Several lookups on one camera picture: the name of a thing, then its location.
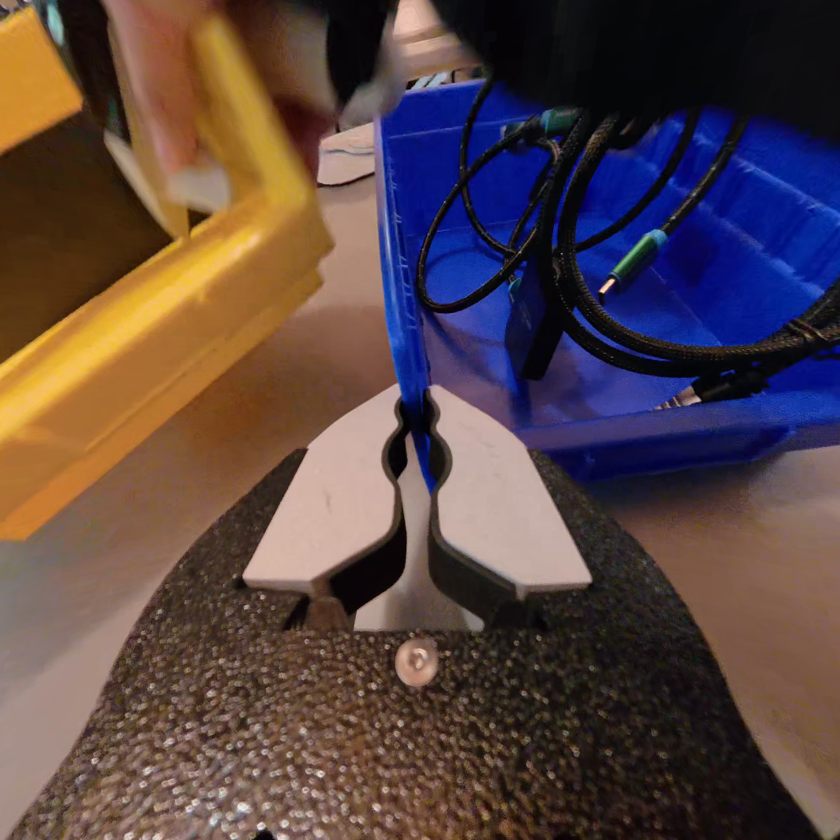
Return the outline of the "black braided cable slim plugs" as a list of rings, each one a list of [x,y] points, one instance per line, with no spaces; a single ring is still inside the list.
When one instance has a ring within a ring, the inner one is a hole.
[[[669,238],[698,206],[706,199],[711,188],[726,170],[734,153],[738,150],[749,125],[749,115],[741,113],[732,121],[722,146],[712,159],[695,187],[675,211],[658,227],[649,230],[619,260],[597,292],[597,298],[604,307],[610,297],[623,293],[632,286],[635,279],[651,267]]]

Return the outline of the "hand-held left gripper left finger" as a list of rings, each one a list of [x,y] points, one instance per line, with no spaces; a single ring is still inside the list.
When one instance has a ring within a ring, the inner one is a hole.
[[[343,415],[306,447],[243,572],[251,588],[331,597],[355,614],[406,566],[398,478],[407,465],[398,385]]]

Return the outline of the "blue plastic bin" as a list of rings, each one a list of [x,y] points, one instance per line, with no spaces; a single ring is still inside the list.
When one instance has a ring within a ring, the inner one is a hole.
[[[802,362],[739,402],[656,406],[695,376],[659,379],[620,371],[563,336],[540,381],[517,378],[505,345],[508,283],[474,307],[436,314],[415,296],[425,236],[459,174],[459,145],[480,82],[408,92],[375,125],[385,319],[406,409],[418,417],[440,385],[494,417],[576,480],[592,482],[748,463],[838,445],[838,359]],[[580,239],[613,223],[646,192],[676,147],[676,114],[635,149],[611,152],[581,210]],[[607,273],[662,224],[700,180],[732,116],[705,109],[686,157],[651,206],[623,231],[579,256],[596,296]],[[541,150],[500,154],[469,185],[476,214],[506,245],[548,161]],[[753,343],[801,315],[838,278],[838,148],[766,121],[751,121],[704,201],[668,238],[607,313],[660,340]],[[427,290],[450,302],[495,275],[501,255],[471,226],[458,196],[427,258]]]

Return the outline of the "black braided cable wide plug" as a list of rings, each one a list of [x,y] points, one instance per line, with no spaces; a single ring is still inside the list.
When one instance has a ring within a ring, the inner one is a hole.
[[[658,198],[685,157],[701,114],[702,107],[687,112],[679,141],[647,192],[612,225],[582,241],[575,238],[579,216],[598,167],[609,151],[630,147],[641,133],[634,133],[633,122],[620,123],[616,115],[595,125],[588,111],[574,115],[561,142],[556,141],[551,121],[531,119],[520,126],[522,141],[544,148],[551,159],[535,182],[510,245],[518,242],[535,210],[537,220],[506,267],[514,269],[516,259],[527,256],[527,260],[535,257],[546,270],[554,268],[563,335],[588,354],[640,375],[663,379],[694,375],[690,394],[673,398],[668,406],[726,402],[760,393],[770,378],[812,357],[832,358],[838,347],[837,278],[808,309],[769,336],[755,343],[717,347],[669,342],[625,327],[585,285],[578,255],[623,231]]]

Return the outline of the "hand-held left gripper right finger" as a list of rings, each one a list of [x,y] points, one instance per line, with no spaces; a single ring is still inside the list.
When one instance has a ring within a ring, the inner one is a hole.
[[[523,442],[441,385],[427,389],[430,578],[485,625],[539,625],[533,601],[592,584]]]

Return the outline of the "grey usb hub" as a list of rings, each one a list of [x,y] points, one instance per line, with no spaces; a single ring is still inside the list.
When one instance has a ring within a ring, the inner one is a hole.
[[[519,379],[541,380],[563,336],[561,300],[555,281],[554,268],[545,269],[531,257],[509,285],[505,347],[512,371]]]

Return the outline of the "yellow plastic bin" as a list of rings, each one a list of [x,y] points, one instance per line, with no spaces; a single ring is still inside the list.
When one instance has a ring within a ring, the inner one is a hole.
[[[221,207],[191,223],[165,198],[117,66],[122,165],[81,101],[68,50],[103,45],[92,3],[35,2],[2,21],[2,540],[26,540],[321,286],[332,240],[316,189],[236,28],[196,32],[197,121]]]

